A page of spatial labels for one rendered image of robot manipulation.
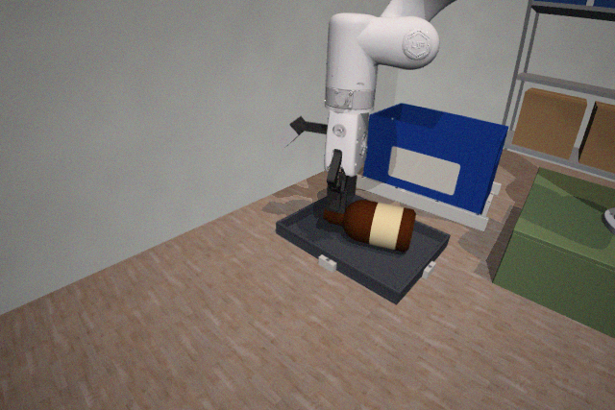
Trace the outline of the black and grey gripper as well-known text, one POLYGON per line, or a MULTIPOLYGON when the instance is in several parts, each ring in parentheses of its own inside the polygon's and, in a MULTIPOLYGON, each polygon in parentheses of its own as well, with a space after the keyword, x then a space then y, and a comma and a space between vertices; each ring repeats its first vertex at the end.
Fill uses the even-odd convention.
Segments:
POLYGON ((357 173, 366 159, 369 112, 374 107, 354 110, 325 104, 325 108, 330 110, 325 146, 326 210, 344 214, 347 195, 355 196, 357 173))

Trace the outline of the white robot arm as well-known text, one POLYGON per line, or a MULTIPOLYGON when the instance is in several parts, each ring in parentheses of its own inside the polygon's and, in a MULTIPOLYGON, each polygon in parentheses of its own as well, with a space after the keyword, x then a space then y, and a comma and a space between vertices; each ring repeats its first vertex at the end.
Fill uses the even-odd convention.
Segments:
MULTIPOLYGON (((325 104, 338 109, 371 109, 379 64, 414 70, 431 63, 439 50, 439 36, 430 21, 454 1, 391 0, 380 17, 333 15, 328 32, 325 104)), ((284 149, 303 131, 327 134, 327 127, 300 116, 274 140, 284 149)))

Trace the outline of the brown glass bottle with cream label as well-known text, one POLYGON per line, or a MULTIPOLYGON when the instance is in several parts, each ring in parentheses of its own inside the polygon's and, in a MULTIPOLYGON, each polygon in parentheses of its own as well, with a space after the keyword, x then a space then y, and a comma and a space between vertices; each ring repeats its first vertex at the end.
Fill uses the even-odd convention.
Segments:
POLYGON ((400 252, 409 248, 415 217, 413 209, 368 200, 351 203, 344 214, 324 211, 324 220, 342 226, 350 238, 400 252))

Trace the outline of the blue plastic crate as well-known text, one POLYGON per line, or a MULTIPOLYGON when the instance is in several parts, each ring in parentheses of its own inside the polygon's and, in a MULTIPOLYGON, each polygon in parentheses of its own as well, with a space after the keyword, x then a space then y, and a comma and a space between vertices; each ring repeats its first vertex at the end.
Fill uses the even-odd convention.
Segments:
POLYGON ((481 214, 507 131, 508 126, 400 103, 369 115, 363 177, 481 214))

